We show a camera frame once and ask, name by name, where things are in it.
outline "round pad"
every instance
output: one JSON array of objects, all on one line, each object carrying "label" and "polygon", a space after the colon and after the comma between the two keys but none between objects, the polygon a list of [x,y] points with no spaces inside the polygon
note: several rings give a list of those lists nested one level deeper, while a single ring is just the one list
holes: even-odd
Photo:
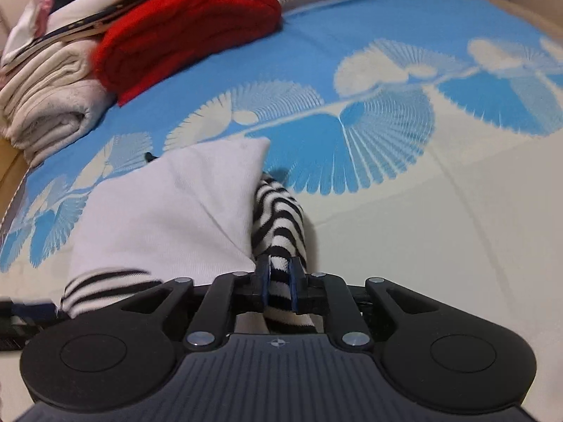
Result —
[{"label": "round pad", "polygon": [[414,401],[448,413],[520,403],[536,374],[527,343],[506,328],[452,312],[404,318],[381,357],[391,379]]},{"label": "round pad", "polygon": [[20,369],[35,399],[91,413],[142,399],[162,385],[175,361],[159,323],[141,313],[102,309],[32,339]]},{"label": "round pad", "polygon": [[116,366],[127,354],[127,346],[109,335],[84,335],[74,338],[61,351],[61,360],[76,371],[97,372]]},{"label": "round pad", "polygon": [[469,335],[449,335],[434,341],[432,358],[444,368],[460,373],[486,370],[496,359],[487,341]]}]

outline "red towel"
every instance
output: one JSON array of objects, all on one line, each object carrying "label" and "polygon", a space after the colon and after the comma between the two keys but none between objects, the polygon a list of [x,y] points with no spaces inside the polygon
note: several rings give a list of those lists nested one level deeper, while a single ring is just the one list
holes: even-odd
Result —
[{"label": "red towel", "polygon": [[281,17],[277,0],[149,0],[108,30],[94,72],[123,105],[182,67],[272,33]]}]

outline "blue patterned bedsheet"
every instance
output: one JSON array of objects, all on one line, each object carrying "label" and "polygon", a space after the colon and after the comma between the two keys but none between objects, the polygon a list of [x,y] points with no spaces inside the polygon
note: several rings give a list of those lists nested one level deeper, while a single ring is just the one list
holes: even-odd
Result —
[{"label": "blue patterned bedsheet", "polygon": [[483,0],[339,0],[295,11],[281,32],[109,109],[32,173],[0,254],[0,286],[15,262],[40,270],[64,249],[91,190],[143,166],[147,151],[266,136],[265,170],[295,192],[359,192],[422,156],[435,130],[430,91],[468,119],[545,136],[563,126],[562,87],[561,47]]}]

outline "black and white striped sock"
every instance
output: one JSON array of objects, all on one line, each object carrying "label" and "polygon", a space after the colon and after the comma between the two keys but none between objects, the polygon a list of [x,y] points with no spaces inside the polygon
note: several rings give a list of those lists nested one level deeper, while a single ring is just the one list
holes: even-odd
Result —
[{"label": "black and white striped sock", "polygon": [[[295,198],[275,179],[264,174],[256,190],[252,253],[271,256],[269,306],[264,318],[271,332],[315,332],[308,315],[291,311],[289,261],[297,256],[306,267],[303,211]],[[104,268],[70,281],[61,298],[61,310],[70,317],[100,309],[159,285],[150,272],[138,269]]]}]

